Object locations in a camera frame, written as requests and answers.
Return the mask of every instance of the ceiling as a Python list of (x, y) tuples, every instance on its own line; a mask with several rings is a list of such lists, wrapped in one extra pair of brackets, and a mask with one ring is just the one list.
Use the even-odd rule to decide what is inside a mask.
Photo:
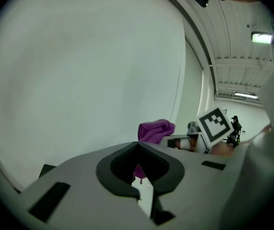
[(261, 3), (209, 0), (208, 6), (202, 8), (195, 0), (185, 1), (208, 37), (215, 96), (248, 101), (233, 95), (255, 94), (274, 70), (270, 45), (251, 40), (253, 31), (272, 33), (266, 7)]

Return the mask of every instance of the fluorescent light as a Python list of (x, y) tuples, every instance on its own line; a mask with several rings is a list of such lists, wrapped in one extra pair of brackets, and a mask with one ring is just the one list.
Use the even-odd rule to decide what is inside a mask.
[(252, 98), (252, 99), (257, 99), (258, 97), (255, 95), (250, 95), (250, 94), (243, 94), (243, 93), (235, 93), (237, 96), (242, 96), (242, 97), (247, 97), (247, 98)]
[(271, 43), (272, 35), (266, 33), (252, 33), (252, 42), (254, 43)]

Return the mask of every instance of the purple cloth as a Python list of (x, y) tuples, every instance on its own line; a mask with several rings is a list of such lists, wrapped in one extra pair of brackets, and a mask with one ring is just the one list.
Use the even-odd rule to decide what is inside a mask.
[[(170, 123), (165, 119), (142, 123), (139, 125), (138, 140), (159, 144), (163, 137), (172, 135), (174, 130), (175, 124)], [(142, 179), (146, 177), (139, 164), (137, 164), (133, 175), (141, 179), (140, 184), (142, 184)]]

